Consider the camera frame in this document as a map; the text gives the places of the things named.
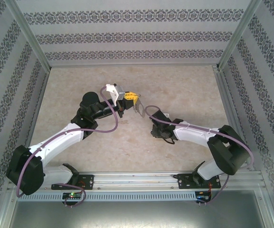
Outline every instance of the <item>yellow object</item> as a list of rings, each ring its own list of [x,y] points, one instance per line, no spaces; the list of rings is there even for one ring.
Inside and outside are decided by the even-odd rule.
[[[124,98],[126,100],[133,100],[133,105],[136,104],[138,98],[139,98],[139,95],[138,94],[135,94],[133,92],[126,92],[125,95],[124,95]]]

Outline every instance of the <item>patterned wallpaper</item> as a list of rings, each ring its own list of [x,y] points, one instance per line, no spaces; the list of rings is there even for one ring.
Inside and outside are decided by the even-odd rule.
[[[274,0],[259,5],[223,73],[274,205]]]
[[[46,71],[0,0],[0,203],[13,150],[27,144]]]
[[[18,0],[51,66],[216,64],[250,0]]]

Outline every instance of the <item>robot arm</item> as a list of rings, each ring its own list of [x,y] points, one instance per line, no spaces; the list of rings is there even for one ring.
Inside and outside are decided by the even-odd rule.
[[[152,116],[171,122],[160,110]],[[222,173],[234,175],[249,158],[249,153],[243,147],[225,137],[194,128],[160,123],[153,119],[151,121],[153,122],[151,134],[156,138],[162,138],[171,144],[175,143],[174,140],[190,141],[210,149],[213,159],[202,162],[193,172],[193,181],[198,186],[202,186],[207,180]],[[181,119],[175,119],[172,123],[189,125]],[[228,125],[211,130],[229,135],[244,143],[235,130]]]
[[[124,110],[133,107],[138,100],[137,94],[124,92],[122,88],[116,84],[107,84],[106,90],[110,92],[112,97],[108,102],[120,118],[122,118]],[[24,172],[20,189],[26,195],[30,195],[37,191],[42,185],[47,186],[54,183],[76,185],[76,177],[79,173],[72,166],[63,164],[60,167],[46,167],[46,165],[66,148],[82,141],[92,133],[91,131],[79,131],[79,129],[96,129],[98,124],[95,120],[110,116],[111,114],[112,110],[110,106],[108,106],[105,101],[100,102],[97,93],[86,93],[83,96],[76,116],[65,128],[43,142],[30,146],[29,148],[21,145],[15,149],[6,176],[17,185],[22,168],[27,159],[40,148],[40,151],[30,160]]]

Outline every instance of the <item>beige marble floor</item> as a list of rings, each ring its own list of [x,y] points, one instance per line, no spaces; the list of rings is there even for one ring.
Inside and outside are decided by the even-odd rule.
[[[113,83],[141,94],[144,105],[159,106],[172,120],[207,127],[227,124],[211,66],[56,68],[49,76],[32,144],[66,126],[86,92],[99,93],[101,87]],[[112,116],[97,122],[101,130],[114,126]],[[211,158],[210,151],[200,145],[184,141],[170,145],[153,138],[151,126],[147,116],[143,119],[133,109],[127,110],[115,132],[93,133],[49,165],[69,163],[79,171],[174,171],[193,170]]]

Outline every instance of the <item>enclosure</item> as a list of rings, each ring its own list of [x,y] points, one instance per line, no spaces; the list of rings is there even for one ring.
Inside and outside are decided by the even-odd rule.
[[[18,199],[5,176],[14,149],[54,135],[85,93],[114,83],[171,120],[232,126],[253,167],[198,207],[172,176],[212,159],[210,150],[154,138],[148,116],[129,109],[115,132],[49,163],[94,175],[80,209],[49,186]],[[114,127],[111,116],[97,122]],[[0,227],[27,224],[274,227],[274,0],[0,0]]]

